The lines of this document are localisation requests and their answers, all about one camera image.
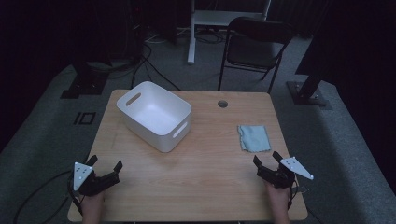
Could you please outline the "person's right hand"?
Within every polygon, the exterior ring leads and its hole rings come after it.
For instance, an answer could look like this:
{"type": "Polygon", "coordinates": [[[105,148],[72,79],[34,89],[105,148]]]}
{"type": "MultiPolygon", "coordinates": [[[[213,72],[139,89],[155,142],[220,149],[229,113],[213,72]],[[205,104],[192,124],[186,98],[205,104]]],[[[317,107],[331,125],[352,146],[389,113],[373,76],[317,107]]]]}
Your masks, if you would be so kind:
{"type": "Polygon", "coordinates": [[[289,189],[277,189],[271,183],[263,181],[268,194],[269,204],[273,218],[289,217],[289,189]]]}

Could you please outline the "white plastic storage bin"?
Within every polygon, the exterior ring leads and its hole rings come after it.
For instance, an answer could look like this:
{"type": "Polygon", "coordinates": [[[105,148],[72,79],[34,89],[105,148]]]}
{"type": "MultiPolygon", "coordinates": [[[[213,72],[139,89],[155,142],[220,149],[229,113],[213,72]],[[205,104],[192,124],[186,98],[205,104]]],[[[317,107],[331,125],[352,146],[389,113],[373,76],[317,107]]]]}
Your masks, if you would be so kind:
{"type": "Polygon", "coordinates": [[[162,153],[173,150],[191,129],[191,105],[145,81],[117,101],[128,129],[162,153]]]}

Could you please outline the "black metal stand base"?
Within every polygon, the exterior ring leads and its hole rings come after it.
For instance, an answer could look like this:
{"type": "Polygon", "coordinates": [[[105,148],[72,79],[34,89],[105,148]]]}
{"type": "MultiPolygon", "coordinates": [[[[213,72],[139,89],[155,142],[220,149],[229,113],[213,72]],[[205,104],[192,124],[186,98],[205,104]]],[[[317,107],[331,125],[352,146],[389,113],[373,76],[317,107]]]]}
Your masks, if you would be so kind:
{"type": "Polygon", "coordinates": [[[323,72],[320,70],[321,63],[319,46],[312,42],[296,70],[297,75],[307,75],[306,80],[287,82],[291,98],[296,105],[328,105],[328,101],[323,98],[318,89],[323,79],[323,72]]]}
{"type": "Polygon", "coordinates": [[[64,90],[61,99],[77,99],[80,95],[101,95],[109,73],[92,68],[86,62],[72,63],[76,76],[68,90],[64,90]]]}

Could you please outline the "light blue cleaning cloth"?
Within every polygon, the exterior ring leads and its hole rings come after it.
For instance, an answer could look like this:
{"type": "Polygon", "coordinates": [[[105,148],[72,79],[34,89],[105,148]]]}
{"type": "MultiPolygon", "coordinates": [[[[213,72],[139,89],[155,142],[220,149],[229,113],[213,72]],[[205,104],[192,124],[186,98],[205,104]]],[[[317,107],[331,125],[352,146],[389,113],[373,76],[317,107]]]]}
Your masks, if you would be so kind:
{"type": "Polygon", "coordinates": [[[271,149],[267,131],[263,125],[239,125],[240,146],[248,152],[263,152],[271,149]]]}

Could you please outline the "white desk frame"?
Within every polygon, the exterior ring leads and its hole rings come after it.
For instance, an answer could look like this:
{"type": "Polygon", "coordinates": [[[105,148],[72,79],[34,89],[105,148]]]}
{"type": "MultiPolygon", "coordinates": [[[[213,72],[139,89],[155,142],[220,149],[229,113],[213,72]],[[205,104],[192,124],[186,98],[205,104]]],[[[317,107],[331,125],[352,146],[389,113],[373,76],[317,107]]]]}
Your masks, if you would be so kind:
{"type": "Polygon", "coordinates": [[[195,0],[191,0],[191,33],[187,63],[194,64],[195,62],[195,28],[197,25],[228,26],[229,23],[237,17],[250,17],[266,20],[271,3],[272,0],[265,0],[262,12],[213,11],[197,10],[195,8],[195,0]]]}

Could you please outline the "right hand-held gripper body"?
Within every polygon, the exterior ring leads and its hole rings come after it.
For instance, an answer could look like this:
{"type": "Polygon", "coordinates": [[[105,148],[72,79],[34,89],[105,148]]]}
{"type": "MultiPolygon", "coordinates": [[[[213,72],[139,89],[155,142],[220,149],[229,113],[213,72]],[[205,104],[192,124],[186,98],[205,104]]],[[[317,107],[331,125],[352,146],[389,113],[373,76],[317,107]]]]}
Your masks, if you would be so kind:
{"type": "Polygon", "coordinates": [[[283,159],[275,171],[265,166],[261,171],[257,171],[258,177],[271,183],[277,189],[291,188],[295,175],[301,175],[310,180],[314,179],[314,176],[295,157],[283,159]]]}

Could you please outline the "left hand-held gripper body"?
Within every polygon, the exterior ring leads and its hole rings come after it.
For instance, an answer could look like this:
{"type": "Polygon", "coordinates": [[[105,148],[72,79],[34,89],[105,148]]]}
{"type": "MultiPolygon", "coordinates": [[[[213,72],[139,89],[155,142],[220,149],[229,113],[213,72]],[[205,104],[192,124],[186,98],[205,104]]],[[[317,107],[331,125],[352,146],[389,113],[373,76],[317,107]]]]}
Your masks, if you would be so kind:
{"type": "Polygon", "coordinates": [[[97,176],[91,166],[76,162],[74,164],[73,190],[85,196],[94,196],[120,182],[119,174],[113,171],[97,176]]]}

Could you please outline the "black folding chair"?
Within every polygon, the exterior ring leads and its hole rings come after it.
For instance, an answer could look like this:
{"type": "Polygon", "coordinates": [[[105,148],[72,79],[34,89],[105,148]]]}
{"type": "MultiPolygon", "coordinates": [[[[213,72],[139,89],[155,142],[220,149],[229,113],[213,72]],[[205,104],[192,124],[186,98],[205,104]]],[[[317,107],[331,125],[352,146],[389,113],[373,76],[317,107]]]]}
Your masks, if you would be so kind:
{"type": "Polygon", "coordinates": [[[265,79],[274,70],[268,93],[275,83],[284,50],[294,38],[291,25],[281,21],[264,21],[250,17],[233,19],[226,33],[218,91],[221,90],[224,69],[263,72],[265,79]]]}

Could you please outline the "person's left hand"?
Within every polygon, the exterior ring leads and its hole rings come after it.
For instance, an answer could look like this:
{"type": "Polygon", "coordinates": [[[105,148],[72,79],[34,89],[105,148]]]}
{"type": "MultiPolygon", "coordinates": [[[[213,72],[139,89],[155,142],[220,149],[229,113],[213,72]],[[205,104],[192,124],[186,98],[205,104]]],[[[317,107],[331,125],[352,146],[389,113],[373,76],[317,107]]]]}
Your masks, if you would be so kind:
{"type": "Polygon", "coordinates": [[[101,219],[103,204],[105,201],[105,193],[103,191],[94,196],[81,195],[79,198],[82,218],[99,217],[101,219]]]}

